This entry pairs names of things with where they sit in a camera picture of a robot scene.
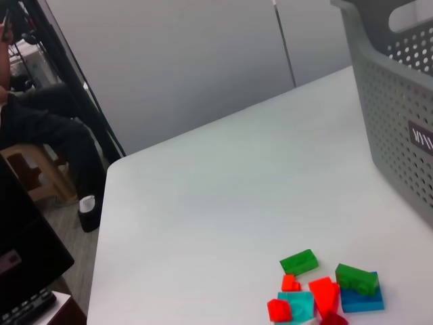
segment lego brick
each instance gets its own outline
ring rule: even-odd
[[[379,284],[377,275],[345,264],[338,264],[336,277],[341,289],[351,288],[360,295],[374,295]]]
[[[341,306],[345,313],[356,313],[358,311],[373,311],[385,309],[380,284],[374,296],[360,295],[353,289],[341,288]]]
[[[292,291],[300,291],[300,283],[295,281],[293,282]]]
[[[326,317],[322,319],[320,325],[348,325],[348,321],[340,315],[330,311]]]
[[[279,263],[286,274],[294,274],[295,276],[319,266],[319,262],[317,262],[316,256],[314,256],[311,249],[283,259]]]
[[[334,285],[334,290],[336,291],[336,295],[339,295],[340,294],[340,286],[338,285],[337,282],[334,282],[333,285]]]
[[[279,292],[278,299],[290,304],[292,321],[288,324],[299,324],[314,318],[314,298],[311,292]]]
[[[289,322],[292,320],[291,308],[287,301],[272,299],[267,305],[271,322]]]
[[[295,276],[293,274],[286,274],[285,276],[283,276],[281,291],[283,291],[284,293],[292,291],[293,282],[295,282]]]
[[[314,296],[317,309],[322,318],[330,311],[337,312],[338,291],[329,276],[309,282],[309,288]]]

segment green lego brick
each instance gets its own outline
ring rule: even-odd
[[[345,264],[338,264],[336,278],[341,288],[353,289],[360,295],[374,295],[379,285],[377,274],[355,269]]]
[[[314,256],[311,249],[283,259],[279,263],[286,274],[293,274],[295,276],[319,266],[319,262],[317,262],[316,256]]]

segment person's leg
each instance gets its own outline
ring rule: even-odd
[[[18,103],[35,110],[47,110],[63,117],[79,117],[71,92],[64,83],[56,83],[42,89],[29,89],[17,96]]]
[[[69,162],[78,198],[94,195],[98,204],[101,204],[106,173],[93,139],[83,124],[23,107],[14,96],[10,96],[8,105],[3,107],[0,121],[0,146],[5,148],[18,143],[48,144]]]

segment black monitor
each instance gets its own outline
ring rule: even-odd
[[[0,316],[73,264],[70,253],[0,155]]]

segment black pants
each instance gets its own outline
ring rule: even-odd
[[[61,94],[64,88],[56,87]],[[101,198],[106,173],[89,131],[70,117],[50,113],[71,105],[70,97],[59,95],[59,91],[9,95],[1,111],[0,149],[15,144],[48,144],[69,162],[78,198],[91,194]]]

